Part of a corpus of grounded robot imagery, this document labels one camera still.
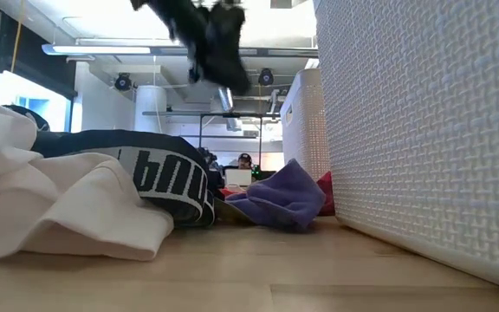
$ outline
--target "textured plastic surface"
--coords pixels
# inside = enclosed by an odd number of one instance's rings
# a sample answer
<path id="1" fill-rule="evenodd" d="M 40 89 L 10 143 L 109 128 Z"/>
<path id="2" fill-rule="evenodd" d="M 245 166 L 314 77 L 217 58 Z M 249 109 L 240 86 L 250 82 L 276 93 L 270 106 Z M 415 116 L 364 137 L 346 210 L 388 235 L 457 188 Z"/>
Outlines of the textured plastic surface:
<path id="1" fill-rule="evenodd" d="M 330 170 L 321 71 L 303 69 L 281 108 L 284 163 L 296 159 L 317 180 Z"/>
<path id="2" fill-rule="evenodd" d="M 338 218 L 499 283 L 499 1 L 316 15 Z"/>

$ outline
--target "ceiling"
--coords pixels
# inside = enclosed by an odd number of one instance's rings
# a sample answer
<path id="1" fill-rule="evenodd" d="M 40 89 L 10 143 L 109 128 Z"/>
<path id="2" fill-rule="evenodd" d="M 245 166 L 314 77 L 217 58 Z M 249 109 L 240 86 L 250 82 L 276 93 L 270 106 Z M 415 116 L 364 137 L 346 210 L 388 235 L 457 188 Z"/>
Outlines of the ceiling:
<path id="1" fill-rule="evenodd" d="M 211 6 L 214 1 L 205 0 Z M 308 0 L 292 9 L 271 9 L 271 0 L 243 0 L 246 24 L 241 46 L 266 48 L 312 48 L 315 24 L 313 2 Z M 147 7 L 134 12 L 129 0 L 0 0 L 0 9 L 18 19 L 39 36 L 60 45 L 173 45 L 165 25 Z M 248 95 L 270 95 L 274 88 L 288 88 L 295 74 L 303 69 L 305 58 L 244 58 L 254 87 Z M 171 105 L 209 103 L 217 93 L 215 86 L 187 85 L 189 62 L 185 56 L 98 56 L 91 67 L 107 74 L 107 83 L 119 72 L 131 73 L 139 85 L 155 83 L 168 88 Z M 159 74 L 154 69 L 159 67 Z M 275 75 L 273 88 L 259 88 L 262 68 Z M 259 105 L 256 99 L 235 100 L 235 107 Z"/>

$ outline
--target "window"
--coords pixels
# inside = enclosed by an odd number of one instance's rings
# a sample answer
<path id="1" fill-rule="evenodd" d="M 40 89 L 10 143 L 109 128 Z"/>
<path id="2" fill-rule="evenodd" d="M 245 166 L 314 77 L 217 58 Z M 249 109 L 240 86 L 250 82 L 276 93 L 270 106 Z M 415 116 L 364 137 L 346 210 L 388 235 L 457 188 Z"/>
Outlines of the window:
<path id="1" fill-rule="evenodd" d="M 38 113 L 49 123 L 53 132 L 70 130 L 72 107 L 67 98 L 5 71 L 0 74 L 0 105 L 10 104 L 26 107 Z"/>

